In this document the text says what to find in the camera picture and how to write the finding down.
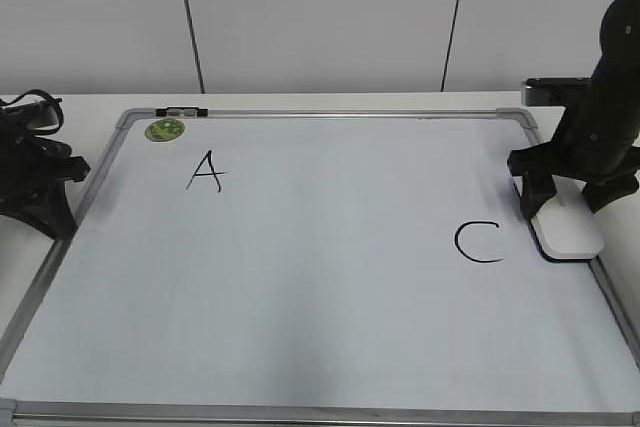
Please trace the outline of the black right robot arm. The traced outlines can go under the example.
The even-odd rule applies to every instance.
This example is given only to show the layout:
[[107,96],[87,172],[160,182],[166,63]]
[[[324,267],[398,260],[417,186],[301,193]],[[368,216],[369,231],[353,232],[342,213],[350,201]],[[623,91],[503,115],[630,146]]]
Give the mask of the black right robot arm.
[[614,0],[600,30],[601,57],[588,77],[537,77],[523,82],[525,105],[561,106],[551,139],[510,153],[510,174],[522,180],[520,209],[533,218],[557,192],[557,177],[583,182],[597,212],[638,191],[639,0]]

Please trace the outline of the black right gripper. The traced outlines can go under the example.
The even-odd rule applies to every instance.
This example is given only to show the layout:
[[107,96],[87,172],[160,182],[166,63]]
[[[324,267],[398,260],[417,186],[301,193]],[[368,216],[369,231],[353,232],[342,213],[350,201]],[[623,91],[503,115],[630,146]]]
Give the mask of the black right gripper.
[[639,189],[635,177],[622,177],[639,170],[639,76],[593,76],[564,108],[549,141],[514,150],[507,160],[510,173],[523,176],[520,210],[527,220],[556,195],[551,175],[594,182],[582,189],[592,213]]

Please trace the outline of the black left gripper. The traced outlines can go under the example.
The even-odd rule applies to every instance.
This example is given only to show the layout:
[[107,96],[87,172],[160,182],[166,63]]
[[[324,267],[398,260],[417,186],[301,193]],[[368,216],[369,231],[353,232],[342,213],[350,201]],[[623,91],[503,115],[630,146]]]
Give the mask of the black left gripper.
[[63,122],[58,106],[1,110],[1,215],[53,240],[77,229],[63,182],[82,182],[90,171],[68,144],[51,138]]

